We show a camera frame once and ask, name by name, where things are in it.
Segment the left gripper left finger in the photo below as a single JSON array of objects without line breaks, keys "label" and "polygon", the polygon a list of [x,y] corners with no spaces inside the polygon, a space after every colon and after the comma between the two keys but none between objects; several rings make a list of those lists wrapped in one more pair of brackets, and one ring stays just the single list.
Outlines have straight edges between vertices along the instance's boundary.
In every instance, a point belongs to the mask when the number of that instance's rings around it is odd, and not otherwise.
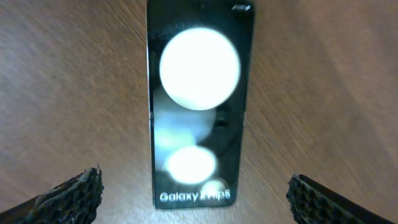
[{"label": "left gripper left finger", "polygon": [[91,224],[104,190],[102,170],[86,169],[70,180],[1,213],[1,224]]}]

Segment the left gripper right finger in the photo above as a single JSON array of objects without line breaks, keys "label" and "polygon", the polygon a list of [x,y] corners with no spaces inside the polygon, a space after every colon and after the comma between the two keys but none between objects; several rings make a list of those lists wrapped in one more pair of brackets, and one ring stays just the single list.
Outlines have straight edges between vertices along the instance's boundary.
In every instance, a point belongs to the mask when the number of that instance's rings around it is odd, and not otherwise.
[{"label": "left gripper right finger", "polygon": [[286,197],[298,224],[394,224],[303,174],[291,177]]}]

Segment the black Galaxy flip smartphone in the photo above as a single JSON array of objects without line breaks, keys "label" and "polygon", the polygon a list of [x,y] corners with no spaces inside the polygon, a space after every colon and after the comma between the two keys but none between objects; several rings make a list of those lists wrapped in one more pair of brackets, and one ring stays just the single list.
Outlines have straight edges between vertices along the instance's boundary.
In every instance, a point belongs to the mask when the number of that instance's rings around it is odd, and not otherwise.
[{"label": "black Galaxy flip smartphone", "polygon": [[256,7],[248,0],[148,0],[154,207],[236,201]]}]

